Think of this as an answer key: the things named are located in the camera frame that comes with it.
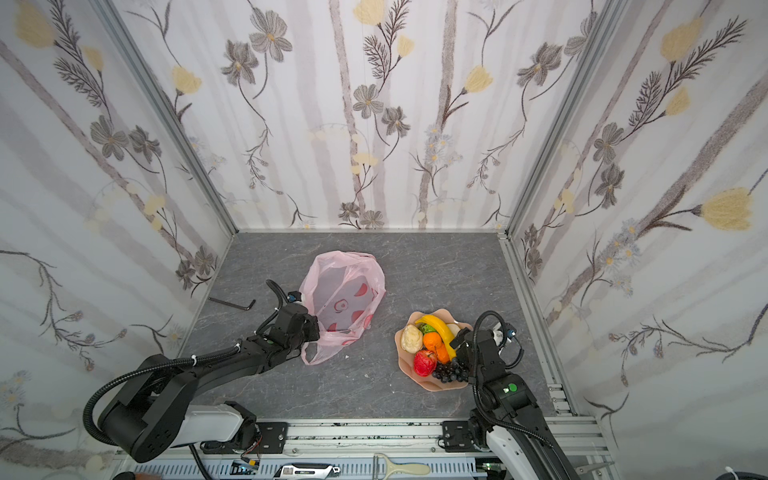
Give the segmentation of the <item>dark fake grape bunch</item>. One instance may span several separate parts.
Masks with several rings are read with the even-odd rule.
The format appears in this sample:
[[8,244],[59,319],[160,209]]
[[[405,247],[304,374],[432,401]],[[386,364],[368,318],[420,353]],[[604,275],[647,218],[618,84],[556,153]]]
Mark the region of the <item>dark fake grape bunch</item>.
[[469,369],[456,359],[447,363],[438,363],[432,372],[432,377],[443,384],[466,383],[469,376]]

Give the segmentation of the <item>yellow fake banana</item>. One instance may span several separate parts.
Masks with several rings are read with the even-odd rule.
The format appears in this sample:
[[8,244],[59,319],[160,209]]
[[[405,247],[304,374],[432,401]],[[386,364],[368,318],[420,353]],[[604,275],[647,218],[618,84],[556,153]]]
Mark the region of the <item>yellow fake banana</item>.
[[424,324],[433,328],[435,332],[441,337],[449,358],[453,360],[456,357],[456,352],[451,346],[451,342],[455,339],[455,335],[443,320],[435,315],[424,315],[416,321],[416,324]]

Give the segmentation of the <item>small orange fake fruit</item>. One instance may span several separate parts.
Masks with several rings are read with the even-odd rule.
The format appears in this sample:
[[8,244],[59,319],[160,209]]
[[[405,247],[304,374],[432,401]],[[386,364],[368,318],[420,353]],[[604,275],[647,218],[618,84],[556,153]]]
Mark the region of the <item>small orange fake fruit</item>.
[[443,346],[442,337],[437,332],[428,332],[422,335],[423,347],[437,353]]

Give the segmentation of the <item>red fake strawberry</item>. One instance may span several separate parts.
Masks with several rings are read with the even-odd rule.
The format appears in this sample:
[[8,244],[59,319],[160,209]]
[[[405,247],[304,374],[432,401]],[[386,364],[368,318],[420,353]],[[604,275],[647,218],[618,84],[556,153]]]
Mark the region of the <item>red fake strawberry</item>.
[[413,371],[419,377],[429,377],[435,371],[437,364],[436,353],[422,349],[414,355]]

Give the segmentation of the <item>pink plastic bag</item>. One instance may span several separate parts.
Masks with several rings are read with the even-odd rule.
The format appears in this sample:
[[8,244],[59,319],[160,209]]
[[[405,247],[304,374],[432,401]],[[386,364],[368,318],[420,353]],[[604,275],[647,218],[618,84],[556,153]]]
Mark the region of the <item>pink plastic bag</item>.
[[300,286],[302,303],[318,320],[320,338],[302,347],[319,365],[359,340],[386,294],[384,272],[368,253],[331,251],[315,257]]

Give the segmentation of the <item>pink scalloped plate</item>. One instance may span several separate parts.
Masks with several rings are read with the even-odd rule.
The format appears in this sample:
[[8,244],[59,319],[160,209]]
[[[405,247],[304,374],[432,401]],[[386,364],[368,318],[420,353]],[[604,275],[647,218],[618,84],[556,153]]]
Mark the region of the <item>pink scalloped plate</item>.
[[[461,329],[464,329],[464,328],[467,328],[469,330],[472,329],[472,326],[469,323],[456,320],[454,316],[447,309],[444,309],[444,308],[438,309],[432,312],[432,315],[436,316],[437,318],[442,320],[446,325],[448,325],[449,329],[454,334],[457,334]],[[418,375],[414,370],[413,361],[414,361],[415,355],[410,352],[407,352],[402,348],[401,340],[407,326],[414,324],[422,316],[424,316],[423,312],[417,311],[412,313],[406,325],[395,333],[394,342],[397,349],[398,367],[400,368],[400,370],[404,375],[408,376],[411,380],[416,382],[419,386],[421,386],[422,388],[430,392],[442,392],[442,391],[460,390],[460,389],[466,388],[469,385],[467,381],[456,380],[456,381],[443,383],[441,380],[433,377],[432,374],[429,374],[428,376],[421,376],[421,375]]]

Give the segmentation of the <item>cream fake garlic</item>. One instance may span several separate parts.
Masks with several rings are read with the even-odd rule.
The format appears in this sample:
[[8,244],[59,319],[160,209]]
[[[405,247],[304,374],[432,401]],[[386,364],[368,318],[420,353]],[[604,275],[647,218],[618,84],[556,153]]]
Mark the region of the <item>cream fake garlic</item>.
[[408,324],[402,331],[400,347],[406,353],[417,354],[424,348],[423,333],[414,324]]

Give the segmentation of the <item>orange fake tangerine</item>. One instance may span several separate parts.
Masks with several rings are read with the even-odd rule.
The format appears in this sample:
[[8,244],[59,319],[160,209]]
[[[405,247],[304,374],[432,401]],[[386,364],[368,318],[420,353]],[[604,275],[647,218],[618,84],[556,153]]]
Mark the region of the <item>orange fake tangerine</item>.
[[435,353],[440,364],[448,364],[451,362],[450,354],[444,345],[437,347]]

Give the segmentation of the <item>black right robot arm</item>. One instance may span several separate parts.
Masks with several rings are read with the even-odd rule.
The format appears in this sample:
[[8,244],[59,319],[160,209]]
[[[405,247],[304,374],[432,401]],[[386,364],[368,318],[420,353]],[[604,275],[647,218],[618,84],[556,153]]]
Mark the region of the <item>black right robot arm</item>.
[[576,479],[534,393],[520,375],[507,369],[493,333],[463,328],[451,346],[469,368],[473,443],[501,460],[514,479]]

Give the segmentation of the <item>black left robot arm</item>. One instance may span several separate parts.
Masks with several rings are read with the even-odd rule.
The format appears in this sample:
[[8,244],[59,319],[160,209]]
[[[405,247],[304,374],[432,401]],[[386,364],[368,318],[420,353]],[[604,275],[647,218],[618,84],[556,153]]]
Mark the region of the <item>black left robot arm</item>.
[[83,407],[82,423],[95,440],[121,448],[139,463],[182,445],[198,395],[272,370],[304,344],[320,339],[320,324],[299,303],[277,309],[263,330],[234,346],[201,356],[153,355],[132,372],[100,387]]

